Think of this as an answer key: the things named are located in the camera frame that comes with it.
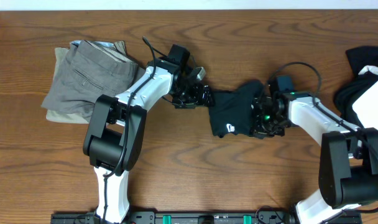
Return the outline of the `black t-shirt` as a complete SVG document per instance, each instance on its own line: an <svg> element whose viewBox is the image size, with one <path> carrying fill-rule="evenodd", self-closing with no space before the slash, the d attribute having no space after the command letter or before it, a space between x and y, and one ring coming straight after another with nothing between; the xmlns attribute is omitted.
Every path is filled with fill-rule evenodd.
<svg viewBox="0 0 378 224"><path fill-rule="evenodd" d="M244 83L234 91L213 92L214 105L208 108L211 131L219 138L227 134L253 137L253 101L263 91L259 80Z"/></svg>

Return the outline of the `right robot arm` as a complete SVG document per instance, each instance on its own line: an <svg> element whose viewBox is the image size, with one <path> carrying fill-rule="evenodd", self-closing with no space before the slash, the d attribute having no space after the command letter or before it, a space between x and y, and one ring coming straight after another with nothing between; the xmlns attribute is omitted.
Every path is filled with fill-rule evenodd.
<svg viewBox="0 0 378 224"><path fill-rule="evenodd" d="M269 95L253 102L253 133L283 136L299 127L321 147L318 190L285 213L282 223L361 222L363 206L378 201L378 130L341 119L315 95L295 90L288 76L269 80L266 88Z"/></svg>

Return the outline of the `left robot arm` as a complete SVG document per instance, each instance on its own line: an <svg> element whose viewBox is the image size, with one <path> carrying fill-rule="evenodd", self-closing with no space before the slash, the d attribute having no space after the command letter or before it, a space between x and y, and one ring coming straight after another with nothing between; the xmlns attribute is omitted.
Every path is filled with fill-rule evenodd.
<svg viewBox="0 0 378 224"><path fill-rule="evenodd" d="M86 132L83 153L98 178L95 223L122 223L129 211L129 171L141 153L147 113L165 95L176 109L210 107L214 98L202 83L203 67L190 66L190 51L174 44L167 55L154 57L143 76L126 91L101 95Z"/></svg>

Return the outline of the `grey folded trousers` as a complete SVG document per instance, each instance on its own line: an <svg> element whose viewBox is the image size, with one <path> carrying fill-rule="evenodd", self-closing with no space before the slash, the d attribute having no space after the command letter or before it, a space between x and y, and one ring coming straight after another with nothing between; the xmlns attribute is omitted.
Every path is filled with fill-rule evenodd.
<svg viewBox="0 0 378 224"><path fill-rule="evenodd" d="M99 96L116 96L145 73L127 52L124 55L93 40L74 40L67 49L58 77L41 104L46 110L79 113L89 122Z"/></svg>

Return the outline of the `white garment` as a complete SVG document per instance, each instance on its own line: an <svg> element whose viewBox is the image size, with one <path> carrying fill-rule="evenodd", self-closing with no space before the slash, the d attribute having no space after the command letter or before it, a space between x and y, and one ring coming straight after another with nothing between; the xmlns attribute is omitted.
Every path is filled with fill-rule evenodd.
<svg viewBox="0 0 378 224"><path fill-rule="evenodd" d="M359 75L361 78L378 76L378 67L367 65L359 72ZM353 110L365 128L378 129L378 81L354 102Z"/></svg>

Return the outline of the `black garment pile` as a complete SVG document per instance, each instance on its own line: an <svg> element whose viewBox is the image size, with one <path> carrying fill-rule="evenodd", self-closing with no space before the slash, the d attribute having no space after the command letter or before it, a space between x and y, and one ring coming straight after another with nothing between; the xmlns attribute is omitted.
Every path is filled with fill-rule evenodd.
<svg viewBox="0 0 378 224"><path fill-rule="evenodd" d="M333 102L342 119L363 128L353 104L378 81L378 46L355 47L346 56L354 79L334 94Z"/></svg>

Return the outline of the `beige folded garment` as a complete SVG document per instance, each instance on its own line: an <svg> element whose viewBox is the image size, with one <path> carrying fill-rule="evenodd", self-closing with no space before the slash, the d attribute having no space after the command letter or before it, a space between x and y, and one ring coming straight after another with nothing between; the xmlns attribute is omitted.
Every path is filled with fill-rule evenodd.
<svg viewBox="0 0 378 224"><path fill-rule="evenodd" d="M115 43L110 42L100 42L94 41L95 44L102 45L104 47L113 48L116 50L120 50L122 54L126 55L126 44L125 41L118 41ZM66 54L68 53L67 48L57 47L55 48L55 70L53 74L53 83L55 83L55 79L58 77L58 70L62 60L65 58ZM72 123L72 124L88 124L88 121L84 119L84 117L79 113L72 113L66 114L59 111L47 110L46 119L51 122L56 123Z"/></svg>

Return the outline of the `black mounting rail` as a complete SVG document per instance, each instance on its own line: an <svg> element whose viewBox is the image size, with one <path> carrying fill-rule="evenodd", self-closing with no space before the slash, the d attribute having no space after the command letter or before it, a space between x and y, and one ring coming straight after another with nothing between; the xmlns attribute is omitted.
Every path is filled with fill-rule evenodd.
<svg viewBox="0 0 378 224"><path fill-rule="evenodd" d="M299 221L294 213L268 206L254 213L160 213L156 211L133 211L122 224L295 224ZM54 213L51 224L97 224L102 223L95 213Z"/></svg>

